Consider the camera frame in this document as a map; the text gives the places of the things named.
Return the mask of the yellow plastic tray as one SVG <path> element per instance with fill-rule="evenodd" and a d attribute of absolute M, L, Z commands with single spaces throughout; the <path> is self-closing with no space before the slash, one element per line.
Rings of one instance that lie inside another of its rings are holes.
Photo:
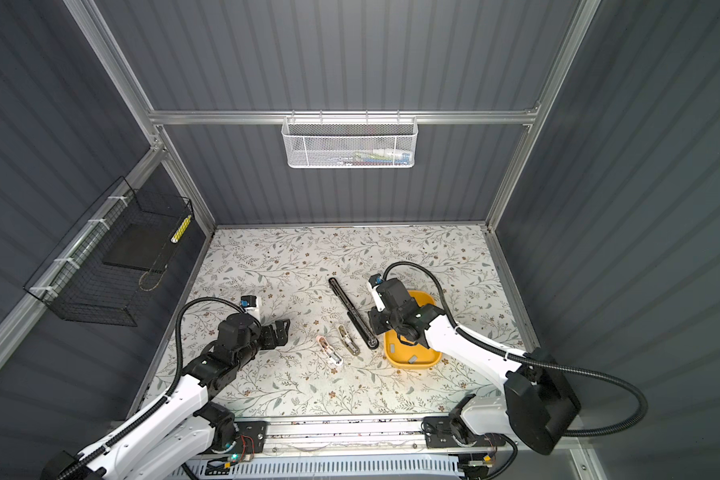
<path fill-rule="evenodd" d="M 387 331 L 383 337 L 385 355 L 389 363 L 398 369 L 422 370 L 437 365 L 442 353 L 427 349 L 421 345 L 405 345 L 393 331 Z"/>

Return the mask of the black stapler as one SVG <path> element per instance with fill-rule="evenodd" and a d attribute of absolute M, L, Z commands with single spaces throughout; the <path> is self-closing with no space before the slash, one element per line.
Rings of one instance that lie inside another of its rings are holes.
<path fill-rule="evenodd" d="M 370 328 L 365 324 L 358 309 L 355 307 L 353 302 L 350 300 L 349 296 L 346 294 L 344 289 L 341 287 L 338 280 L 335 277 L 330 277 L 328 279 L 328 283 L 329 283 L 329 286 L 330 286 L 332 292 L 337 296 L 339 301 L 342 303 L 342 305 L 346 309 L 350 322 L 355 327 L 359 336 L 361 337 L 363 342 L 366 344 L 366 346 L 371 350 L 378 349 L 379 341 L 378 341 L 377 337 L 373 334 L 373 332 L 370 330 Z"/>

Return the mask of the pink small stapler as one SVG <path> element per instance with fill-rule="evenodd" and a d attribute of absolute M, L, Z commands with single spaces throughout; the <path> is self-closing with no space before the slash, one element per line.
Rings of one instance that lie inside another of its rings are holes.
<path fill-rule="evenodd" d="M 342 357 L 335 351 L 335 349 L 329 344 L 329 342 L 324 336 L 317 336 L 316 341 L 321 351 L 325 354 L 325 356 L 330 360 L 332 364 L 336 366 L 341 366 L 343 364 Z"/>

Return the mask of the beige small stapler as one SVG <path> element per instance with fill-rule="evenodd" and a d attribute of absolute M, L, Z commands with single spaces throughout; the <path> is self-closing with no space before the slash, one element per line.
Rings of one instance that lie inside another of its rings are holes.
<path fill-rule="evenodd" d="M 359 346 L 354 342 L 350 334 L 348 333 L 347 329 L 343 325 L 338 326 L 338 332 L 340 339 L 342 341 L 342 344 L 344 347 L 348 350 L 348 352 L 352 356 L 359 356 L 360 355 L 360 348 Z"/>

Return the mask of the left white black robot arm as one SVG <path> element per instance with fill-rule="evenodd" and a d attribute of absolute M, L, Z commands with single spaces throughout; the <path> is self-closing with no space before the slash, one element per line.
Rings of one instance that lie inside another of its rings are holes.
<path fill-rule="evenodd" d="M 164 393 L 122 425 L 76 454 L 63 451 L 42 479 L 163 479 L 210 450 L 234 452 L 241 443 L 235 414 L 213 399 L 265 350 L 288 343 L 290 321 L 262 325 L 249 313 L 221 322 L 217 339 L 181 370 Z"/>

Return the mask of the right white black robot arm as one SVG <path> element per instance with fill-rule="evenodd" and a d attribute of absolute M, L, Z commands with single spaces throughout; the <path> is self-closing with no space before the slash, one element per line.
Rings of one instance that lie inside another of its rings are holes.
<path fill-rule="evenodd" d="M 502 391 L 496 399 L 466 396 L 452 410 L 451 429 L 461 443 L 477 436 L 514 433 L 536 453 L 549 455 L 581 410 L 581 404 L 563 372 L 511 360 L 550 361 L 508 348 L 469 328 L 457 329 L 444 309 L 421 306 L 396 278 L 376 274 L 368 280 L 375 307 L 369 312 L 377 334 L 395 332 L 400 339 L 448 355 L 467 365 Z"/>

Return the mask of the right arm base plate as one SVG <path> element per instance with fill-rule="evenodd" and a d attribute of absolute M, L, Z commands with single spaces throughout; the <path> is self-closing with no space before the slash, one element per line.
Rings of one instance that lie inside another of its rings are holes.
<path fill-rule="evenodd" d="M 421 422 L 426 446 L 430 449 L 487 448 L 495 449 L 506 445 L 496 434 L 477 435 L 472 433 L 461 420 L 448 416 L 428 416 Z"/>

